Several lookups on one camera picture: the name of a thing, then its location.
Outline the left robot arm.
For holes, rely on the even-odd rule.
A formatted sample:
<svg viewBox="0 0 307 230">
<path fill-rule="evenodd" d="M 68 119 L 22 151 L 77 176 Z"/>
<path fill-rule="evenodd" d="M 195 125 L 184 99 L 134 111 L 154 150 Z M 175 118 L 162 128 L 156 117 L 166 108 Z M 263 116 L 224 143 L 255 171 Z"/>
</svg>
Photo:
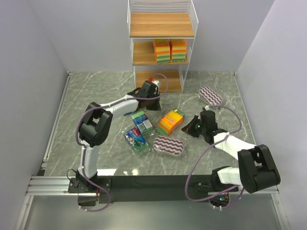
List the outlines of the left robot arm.
<svg viewBox="0 0 307 230">
<path fill-rule="evenodd" d="M 76 129 L 76 141 L 82 147 L 76 179 L 85 189 L 91 191 L 98 185 L 96 178 L 99 148 L 109 134 L 112 121 L 143 108 L 160 110 L 160 86 L 159 80 L 149 79 L 142 87 L 136 88 L 118 100 L 105 104 L 93 102 L 88 105 Z"/>
</svg>

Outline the orange sponge pack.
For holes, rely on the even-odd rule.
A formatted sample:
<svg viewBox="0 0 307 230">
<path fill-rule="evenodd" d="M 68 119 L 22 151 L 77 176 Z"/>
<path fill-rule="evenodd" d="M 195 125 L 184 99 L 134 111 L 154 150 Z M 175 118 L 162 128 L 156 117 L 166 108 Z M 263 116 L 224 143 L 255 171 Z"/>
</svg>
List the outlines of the orange sponge pack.
<svg viewBox="0 0 307 230">
<path fill-rule="evenodd" d="M 153 40 L 155 59 L 158 64 L 170 62 L 170 44 L 168 39 Z"/>
<path fill-rule="evenodd" d="M 168 112 L 158 123 L 157 131 L 159 134 L 169 136 L 177 129 L 184 120 L 184 113 L 175 108 Z"/>
<path fill-rule="evenodd" d="M 174 38 L 170 41 L 171 60 L 173 62 L 185 62 L 187 55 L 187 42 L 184 38 Z"/>
</svg>

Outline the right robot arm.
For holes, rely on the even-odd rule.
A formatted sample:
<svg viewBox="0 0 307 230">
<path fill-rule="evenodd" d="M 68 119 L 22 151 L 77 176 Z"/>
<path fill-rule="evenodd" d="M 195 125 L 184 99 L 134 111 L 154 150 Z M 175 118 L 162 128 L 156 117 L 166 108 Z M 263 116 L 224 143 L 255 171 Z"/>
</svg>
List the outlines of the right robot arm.
<svg viewBox="0 0 307 230">
<path fill-rule="evenodd" d="M 207 107 L 200 115 L 182 128 L 186 134 L 203 136 L 211 148 L 222 150 L 238 161 L 238 167 L 223 166 L 212 171 L 203 183 L 211 191 L 223 191 L 232 186 L 242 186 L 254 193 L 281 182 L 280 174 L 266 145 L 253 145 L 236 138 L 233 132 L 218 127 L 215 112 Z"/>
</svg>

